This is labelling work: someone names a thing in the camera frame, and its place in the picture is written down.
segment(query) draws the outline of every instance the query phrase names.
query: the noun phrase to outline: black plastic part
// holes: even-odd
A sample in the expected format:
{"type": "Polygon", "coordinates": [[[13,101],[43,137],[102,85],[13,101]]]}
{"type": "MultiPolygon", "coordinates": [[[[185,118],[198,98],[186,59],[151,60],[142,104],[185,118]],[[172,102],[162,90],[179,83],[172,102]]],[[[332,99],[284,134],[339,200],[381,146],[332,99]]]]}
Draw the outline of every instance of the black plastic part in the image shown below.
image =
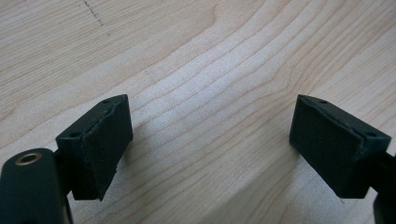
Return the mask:
{"type": "Polygon", "coordinates": [[[290,143],[341,198],[364,198],[390,137],[318,98],[299,95],[290,143]]]}
{"type": "Polygon", "coordinates": [[[390,202],[386,197],[376,196],[374,201],[374,216],[376,224],[396,223],[396,203],[390,202]]]}
{"type": "Polygon", "coordinates": [[[56,137],[57,161],[71,173],[76,200],[103,200],[132,139],[127,95],[102,101],[56,137]]]}
{"type": "Polygon", "coordinates": [[[49,149],[27,150],[5,163],[0,200],[1,223],[73,223],[49,149]]]}

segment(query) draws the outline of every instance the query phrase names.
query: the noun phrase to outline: black clamp jaw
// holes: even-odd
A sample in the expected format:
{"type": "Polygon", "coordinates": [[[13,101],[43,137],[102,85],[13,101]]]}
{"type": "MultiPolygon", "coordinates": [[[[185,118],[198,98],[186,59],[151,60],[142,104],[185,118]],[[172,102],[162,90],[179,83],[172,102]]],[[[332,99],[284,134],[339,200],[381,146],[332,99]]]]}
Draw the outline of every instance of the black clamp jaw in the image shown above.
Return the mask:
{"type": "Polygon", "coordinates": [[[3,166],[1,223],[73,223],[66,195],[103,200],[133,131],[128,96],[108,98],[56,137],[59,149],[24,151],[3,166]]]}
{"type": "Polygon", "coordinates": [[[290,143],[340,198],[362,199],[372,187],[375,222],[396,223],[396,159],[390,137],[318,98],[299,95],[290,143]]]}

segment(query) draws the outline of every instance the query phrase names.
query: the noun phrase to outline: mounting hole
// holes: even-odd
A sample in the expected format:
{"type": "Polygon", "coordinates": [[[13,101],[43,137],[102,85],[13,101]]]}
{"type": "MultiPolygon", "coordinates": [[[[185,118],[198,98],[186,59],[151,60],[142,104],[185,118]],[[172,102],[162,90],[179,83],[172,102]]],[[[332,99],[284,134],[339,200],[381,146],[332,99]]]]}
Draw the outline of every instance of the mounting hole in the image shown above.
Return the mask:
{"type": "Polygon", "coordinates": [[[366,134],[371,136],[371,137],[376,137],[376,133],[366,133],[366,134]]]}
{"type": "Polygon", "coordinates": [[[33,163],[35,161],[40,160],[41,158],[41,154],[38,152],[32,152],[32,153],[28,153],[25,154],[21,157],[19,157],[16,161],[15,164],[17,165],[28,165],[30,163],[33,163]]]}
{"type": "Polygon", "coordinates": [[[70,133],[69,136],[70,137],[77,137],[79,136],[81,133],[70,133]]]}

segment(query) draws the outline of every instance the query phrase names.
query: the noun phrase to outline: light wood table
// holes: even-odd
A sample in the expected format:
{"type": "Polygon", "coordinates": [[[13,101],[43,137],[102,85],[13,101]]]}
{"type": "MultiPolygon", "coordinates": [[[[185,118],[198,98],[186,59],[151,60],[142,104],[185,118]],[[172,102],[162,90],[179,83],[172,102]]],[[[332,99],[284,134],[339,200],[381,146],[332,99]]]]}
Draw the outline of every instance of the light wood table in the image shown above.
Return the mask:
{"type": "Polygon", "coordinates": [[[396,2],[0,2],[0,164],[123,93],[134,141],[76,223],[374,223],[289,130],[301,93],[396,137],[396,2]]]}

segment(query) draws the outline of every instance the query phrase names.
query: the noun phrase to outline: black plastic block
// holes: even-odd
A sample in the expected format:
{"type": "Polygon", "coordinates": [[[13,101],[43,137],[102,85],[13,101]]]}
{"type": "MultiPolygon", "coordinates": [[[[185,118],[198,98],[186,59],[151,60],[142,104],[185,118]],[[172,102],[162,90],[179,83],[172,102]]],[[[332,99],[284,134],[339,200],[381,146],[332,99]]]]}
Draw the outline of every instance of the black plastic block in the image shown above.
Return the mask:
{"type": "Polygon", "coordinates": [[[375,155],[390,137],[318,98],[299,95],[290,143],[341,198],[364,198],[375,155]]]}
{"type": "Polygon", "coordinates": [[[132,139],[127,95],[102,101],[56,137],[76,200],[103,199],[132,139]]]}

